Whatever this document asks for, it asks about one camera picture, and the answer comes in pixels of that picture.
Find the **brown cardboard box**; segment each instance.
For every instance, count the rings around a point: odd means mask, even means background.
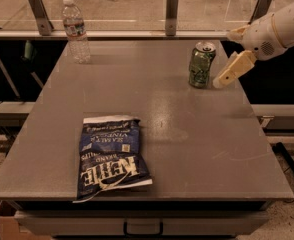
[[[14,219],[16,210],[6,202],[0,202],[0,239],[1,240],[50,240],[50,236],[36,236],[22,229]]]

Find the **gray tabletop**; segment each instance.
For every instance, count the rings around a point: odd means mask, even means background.
[[[134,115],[153,184],[96,200],[278,200],[293,193],[239,82],[195,89],[196,41],[91,42],[91,63],[68,48],[0,169],[1,200],[75,200],[82,120]],[[218,41],[213,76],[226,63]]]

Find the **can top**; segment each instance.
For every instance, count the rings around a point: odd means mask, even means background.
[[[213,52],[216,50],[216,47],[211,42],[199,42],[196,44],[196,49],[200,52]]]

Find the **concrete floor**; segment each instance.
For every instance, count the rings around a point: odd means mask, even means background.
[[[60,5],[56,0],[44,0],[49,8],[49,18],[53,20],[57,29],[61,28],[58,16]],[[88,29],[92,30],[162,30],[164,29],[164,0],[78,0],[88,21]],[[294,0],[274,0],[270,11],[276,11]],[[10,0],[15,2],[5,15],[0,16],[0,26],[10,30],[35,29],[32,15],[24,0]],[[180,30],[228,30],[239,27],[250,19],[255,8],[256,0],[180,0],[179,24]],[[141,10],[133,10],[133,5]],[[0,2],[0,8],[6,4]],[[0,166],[4,160],[4,153],[0,153]],[[294,175],[282,158],[277,158],[285,171],[288,182],[294,192]],[[268,209],[270,216],[268,223],[249,236],[238,236],[239,240],[294,240],[294,201],[286,203],[275,202]]]

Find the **bottle label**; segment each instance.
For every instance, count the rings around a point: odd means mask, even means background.
[[[64,25],[66,34],[70,37],[77,37],[86,34],[84,22],[73,25]]]

